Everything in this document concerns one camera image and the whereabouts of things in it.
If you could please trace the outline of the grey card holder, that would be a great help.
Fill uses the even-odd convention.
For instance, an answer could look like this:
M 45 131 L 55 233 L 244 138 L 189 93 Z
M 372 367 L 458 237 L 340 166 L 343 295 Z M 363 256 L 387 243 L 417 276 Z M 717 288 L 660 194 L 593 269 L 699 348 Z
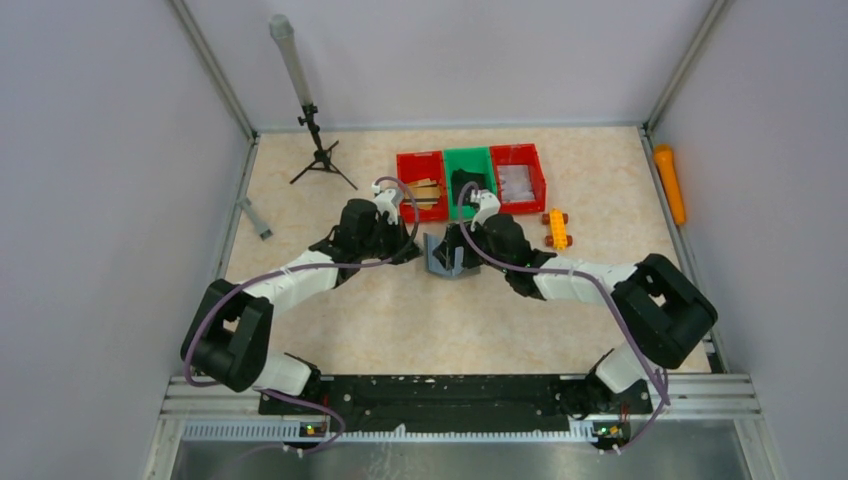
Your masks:
M 423 239 L 426 251 L 426 270 L 430 274 L 444 279 L 458 280 L 481 273 L 479 266 L 465 266 L 465 249 L 462 246 L 455 247 L 449 253 L 441 253 L 439 250 L 439 246 L 441 245 L 440 238 L 425 233 Z

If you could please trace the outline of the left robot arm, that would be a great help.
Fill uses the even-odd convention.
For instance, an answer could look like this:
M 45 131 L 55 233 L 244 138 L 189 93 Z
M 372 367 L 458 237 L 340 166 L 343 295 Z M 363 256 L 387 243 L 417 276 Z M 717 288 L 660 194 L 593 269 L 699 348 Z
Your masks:
M 399 213 L 403 197 L 390 189 L 371 200 L 350 200 L 338 225 L 295 260 L 241 283 L 211 283 L 180 351 L 188 383 L 301 395 L 317 369 L 291 354 L 270 354 L 275 320 L 363 269 L 419 256 L 417 229 L 406 226 Z

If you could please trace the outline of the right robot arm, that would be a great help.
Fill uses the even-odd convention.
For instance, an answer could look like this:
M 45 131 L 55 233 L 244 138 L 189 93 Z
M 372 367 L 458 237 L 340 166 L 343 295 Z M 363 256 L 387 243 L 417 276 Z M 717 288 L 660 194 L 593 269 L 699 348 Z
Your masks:
M 679 368 L 712 329 L 710 300 L 664 255 L 627 264 L 598 264 L 535 248 L 506 214 L 479 224 L 451 223 L 442 238 L 425 238 L 427 260 L 451 277 L 489 266 L 518 295 L 573 300 L 609 309 L 624 343 L 590 373 L 612 393 L 638 380 L 652 384 L 668 404 L 668 373 Z

